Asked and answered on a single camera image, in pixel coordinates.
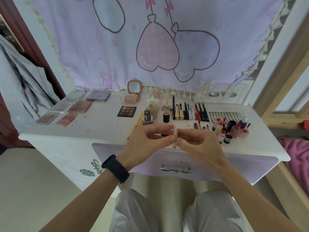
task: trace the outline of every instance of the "right hand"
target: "right hand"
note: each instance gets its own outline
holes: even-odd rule
[[[178,138],[175,144],[215,172],[228,163],[218,137],[213,131],[178,129]]]

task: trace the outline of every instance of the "floor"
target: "floor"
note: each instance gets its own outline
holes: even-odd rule
[[[17,148],[0,156],[0,225],[2,232],[39,231],[79,193],[64,174],[35,149]],[[196,194],[221,188],[218,182],[135,174],[132,188],[150,199],[162,231],[181,231],[181,218]],[[266,179],[255,187],[283,210]],[[91,232],[108,231],[115,198],[110,198]],[[245,221],[248,232],[252,232]]]

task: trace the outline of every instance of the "smartwatch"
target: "smartwatch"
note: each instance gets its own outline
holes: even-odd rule
[[[115,175],[116,178],[120,181],[120,183],[124,183],[130,176],[128,171],[121,165],[121,163],[116,160],[115,155],[111,155],[108,157],[103,164],[101,165],[103,169],[107,168],[112,174]]]

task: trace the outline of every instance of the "wooden frame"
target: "wooden frame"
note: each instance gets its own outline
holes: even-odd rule
[[[309,65],[309,13],[290,42],[271,78],[254,104],[255,111],[268,127],[300,128],[309,120],[309,101],[296,113],[274,113]],[[301,230],[309,228],[309,197],[287,166],[281,162],[267,175],[281,205]]]
[[[309,14],[296,32],[253,108],[268,127],[299,128],[309,120],[309,101],[296,113],[274,113],[309,65]]]

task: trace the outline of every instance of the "hanging clothes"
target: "hanging clothes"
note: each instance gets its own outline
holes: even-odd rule
[[[1,35],[0,68],[0,93],[19,133],[60,101],[44,68],[20,55]]]

